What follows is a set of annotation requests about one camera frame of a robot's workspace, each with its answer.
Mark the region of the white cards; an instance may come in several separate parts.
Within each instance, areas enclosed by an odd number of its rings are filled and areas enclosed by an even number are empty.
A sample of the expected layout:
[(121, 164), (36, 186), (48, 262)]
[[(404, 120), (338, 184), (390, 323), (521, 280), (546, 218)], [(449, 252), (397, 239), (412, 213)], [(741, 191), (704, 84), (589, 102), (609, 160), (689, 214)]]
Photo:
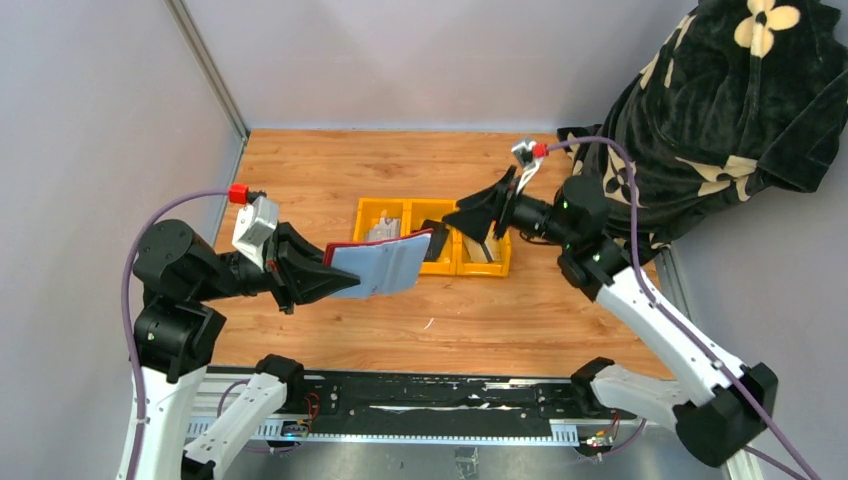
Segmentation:
[(335, 298), (365, 299), (374, 295), (393, 295), (414, 287), (421, 266), (417, 269), (406, 262), (389, 263), (386, 258), (370, 257), (366, 253), (343, 260), (344, 269), (360, 277), (360, 285), (332, 294)]

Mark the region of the red leather card holder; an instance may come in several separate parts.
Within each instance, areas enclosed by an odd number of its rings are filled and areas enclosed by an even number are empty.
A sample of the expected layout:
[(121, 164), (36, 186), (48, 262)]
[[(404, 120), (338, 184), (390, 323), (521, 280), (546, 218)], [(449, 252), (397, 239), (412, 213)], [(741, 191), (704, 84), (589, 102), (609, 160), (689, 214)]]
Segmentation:
[(343, 260), (366, 253), (370, 257), (386, 258), (389, 263), (406, 262), (419, 269), (427, 255), (432, 234), (431, 228), (425, 228), (408, 235), (377, 241), (328, 243), (323, 264), (344, 269)]

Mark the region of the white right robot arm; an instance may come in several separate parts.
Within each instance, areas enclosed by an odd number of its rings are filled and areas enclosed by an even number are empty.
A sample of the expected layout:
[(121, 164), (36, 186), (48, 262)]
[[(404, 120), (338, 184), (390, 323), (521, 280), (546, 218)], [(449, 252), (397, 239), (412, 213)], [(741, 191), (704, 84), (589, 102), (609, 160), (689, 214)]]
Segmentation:
[(525, 195), (519, 184), (509, 168), (492, 186), (457, 201), (444, 223), (478, 243), (513, 228), (560, 247), (557, 264), (567, 282), (624, 322), (673, 375), (660, 380), (598, 357), (571, 377), (577, 413), (634, 414), (674, 432), (710, 467), (722, 466), (766, 430), (759, 413), (774, 409), (776, 374), (763, 363), (746, 365), (710, 340), (603, 233), (609, 206), (594, 180), (567, 178), (551, 203)]

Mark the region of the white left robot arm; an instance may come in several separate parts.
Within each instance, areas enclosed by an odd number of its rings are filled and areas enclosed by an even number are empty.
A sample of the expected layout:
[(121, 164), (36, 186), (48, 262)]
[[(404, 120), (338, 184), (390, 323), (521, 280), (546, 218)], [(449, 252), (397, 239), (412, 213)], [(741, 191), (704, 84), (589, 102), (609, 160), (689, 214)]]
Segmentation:
[(289, 224), (278, 225), (259, 263), (218, 254), (187, 223), (148, 227), (131, 254), (143, 307), (129, 335), (133, 404), (118, 475), (122, 479), (219, 479), (265, 419), (278, 411), (315, 414), (301, 363), (262, 359), (239, 397), (196, 440), (186, 436), (195, 398), (225, 317), (211, 302), (270, 293), (283, 313), (311, 304), (359, 278), (323, 261), (322, 252)]

